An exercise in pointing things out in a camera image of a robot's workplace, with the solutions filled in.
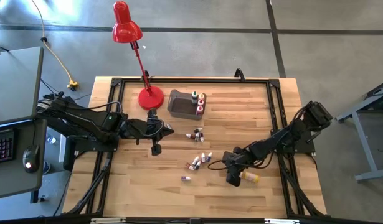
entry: red desk lamp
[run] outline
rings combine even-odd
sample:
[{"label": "red desk lamp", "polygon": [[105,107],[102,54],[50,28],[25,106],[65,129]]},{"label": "red desk lamp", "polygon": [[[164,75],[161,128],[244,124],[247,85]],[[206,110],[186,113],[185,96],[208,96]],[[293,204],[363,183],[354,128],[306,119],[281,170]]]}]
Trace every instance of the red desk lamp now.
[{"label": "red desk lamp", "polygon": [[160,88],[149,84],[138,51],[137,40],[143,37],[143,33],[139,26],[131,20],[129,7],[125,2],[118,1],[114,4],[114,14],[116,24],[112,30],[112,39],[118,43],[130,43],[143,72],[144,89],[139,93],[139,104],[145,110],[159,108],[164,102],[164,94]]}]

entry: keyboard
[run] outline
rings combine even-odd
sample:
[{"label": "keyboard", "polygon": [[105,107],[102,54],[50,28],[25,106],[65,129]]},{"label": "keyboard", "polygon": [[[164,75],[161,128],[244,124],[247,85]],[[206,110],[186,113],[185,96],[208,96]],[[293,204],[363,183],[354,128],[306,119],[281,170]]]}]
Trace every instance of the keyboard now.
[{"label": "keyboard", "polygon": [[0,162],[14,159],[14,130],[0,132]]}]

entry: paint bottle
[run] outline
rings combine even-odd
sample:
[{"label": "paint bottle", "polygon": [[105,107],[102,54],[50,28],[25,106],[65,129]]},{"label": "paint bottle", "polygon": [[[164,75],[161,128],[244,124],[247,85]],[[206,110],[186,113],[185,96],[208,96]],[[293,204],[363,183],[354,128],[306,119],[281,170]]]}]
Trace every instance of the paint bottle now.
[{"label": "paint bottle", "polygon": [[192,162],[192,165],[195,166],[197,164],[197,162],[199,161],[199,157],[197,156],[194,161]]},{"label": "paint bottle", "polygon": [[204,108],[202,106],[197,107],[197,115],[202,115],[202,112],[204,112]]},{"label": "paint bottle", "polygon": [[254,182],[254,183],[257,183],[259,181],[258,175],[252,174],[249,172],[245,172],[245,171],[240,174],[240,177],[241,177],[241,179],[249,180],[249,181]]},{"label": "paint bottle", "polygon": [[188,162],[186,163],[186,167],[189,170],[194,170],[193,166],[190,163],[188,163]]},{"label": "paint bottle", "polygon": [[197,91],[193,91],[191,93],[191,97],[192,97],[192,99],[191,99],[192,104],[193,105],[197,105],[197,102],[198,102],[198,93],[197,93]]},{"label": "paint bottle", "polygon": [[206,162],[206,159],[205,159],[205,153],[202,153],[202,154],[201,154],[201,162],[202,162],[202,163]]},{"label": "paint bottle", "polygon": [[205,95],[203,93],[198,95],[198,100],[205,100]]},{"label": "paint bottle", "polygon": [[212,158],[212,153],[210,152],[210,153],[208,154],[208,157],[206,158],[206,161],[209,162],[211,158]]},{"label": "paint bottle", "polygon": [[194,138],[195,141],[199,141],[199,133],[196,134],[196,138]]},{"label": "paint bottle", "polygon": [[198,170],[199,169],[199,166],[201,166],[201,161],[198,161],[196,166],[194,167],[195,170]]},{"label": "paint bottle", "polygon": [[191,177],[185,177],[185,176],[181,177],[181,181],[190,181],[190,180],[191,180]]},{"label": "paint bottle", "polygon": [[186,137],[187,137],[187,138],[195,139],[195,138],[196,138],[196,135],[195,135],[195,134],[186,134]]},{"label": "paint bottle", "polygon": [[194,130],[194,133],[198,133],[200,131],[202,131],[202,128],[197,128],[197,129]]}]

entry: small bottle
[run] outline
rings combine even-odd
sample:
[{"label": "small bottle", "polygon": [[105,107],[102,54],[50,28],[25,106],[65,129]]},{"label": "small bottle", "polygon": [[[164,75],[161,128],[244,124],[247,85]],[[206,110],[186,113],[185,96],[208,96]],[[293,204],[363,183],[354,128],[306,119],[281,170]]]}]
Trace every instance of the small bottle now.
[{"label": "small bottle", "polygon": [[205,160],[205,154],[204,154],[204,153],[201,154],[201,162],[202,162],[202,163],[206,162],[206,160]]},{"label": "small bottle", "polygon": [[202,131],[202,128],[197,128],[197,129],[194,130],[194,133],[198,133],[200,131]]},{"label": "small bottle", "polygon": [[192,165],[190,165],[190,163],[186,163],[186,167],[187,167],[187,169],[189,169],[189,170],[194,170],[194,168],[193,168],[193,166]]},{"label": "small bottle", "polygon": [[190,181],[191,177],[182,176],[181,181]]},{"label": "small bottle", "polygon": [[242,174],[240,175],[242,179],[244,180],[249,180],[251,182],[254,182],[254,183],[257,183],[259,181],[259,176],[256,175],[256,174],[252,174],[252,173],[249,173],[249,172],[242,172]]},{"label": "small bottle", "polygon": [[204,108],[203,108],[202,106],[197,106],[197,112],[196,112],[196,114],[197,114],[197,115],[201,115],[202,112],[204,112]]},{"label": "small bottle", "polygon": [[192,162],[192,165],[195,166],[197,164],[197,162],[199,161],[199,157],[197,156],[194,161]]},{"label": "small bottle", "polygon": [[199,133],[196,134],[196,137],[194,138],[194,141],[198,141],[199,140]]},{"label": "small bottle", "polygon": [[198,93],[197,93],[197,91],[193,91],[191,93],[191,97],[192,97],[192,99],[191,99],[192,104],[193,105],[197,105],[197,102],[198,102]]},{"label": "small bottle", "polygon": [[212,158],[212,153],[210,152],[210,153],[208,154],[208,157],[206,158],[206,161],[209,162],[211,158]]},{"label": "small bottle", "polygon": [[54,144],[57,140],[56,140],[56,138],[53,135],[47,133],[46,134],[46,141],[49,144]]},{"label": "small bottle", "polygon": [[198,170],[199,169],[199,166],[201,166],[201,161],[198,161],[196,166],[194,167],[195,170]]},{"label": "small bottle", "polygon": [[203,93],[198,95],[198,100],[205,100],[205,95]]},{"label": "small bottle", "polygon": [[195,134],[186,134],[187,138],[192,138],[195,139],[196,135]]}]

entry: yellow bottle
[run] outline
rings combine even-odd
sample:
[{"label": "yellow bottle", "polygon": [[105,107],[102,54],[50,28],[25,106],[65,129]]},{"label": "yellow bottle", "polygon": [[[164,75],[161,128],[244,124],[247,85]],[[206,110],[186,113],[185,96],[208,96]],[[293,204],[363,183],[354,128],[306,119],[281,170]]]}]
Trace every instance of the yellow bottle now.
[{"label": "yellow bottle", "polygon": [[244,180],[249,180],[251,182],[257,183],[259,181],[259,176],[249,172],[242,172],[241,178]]}]

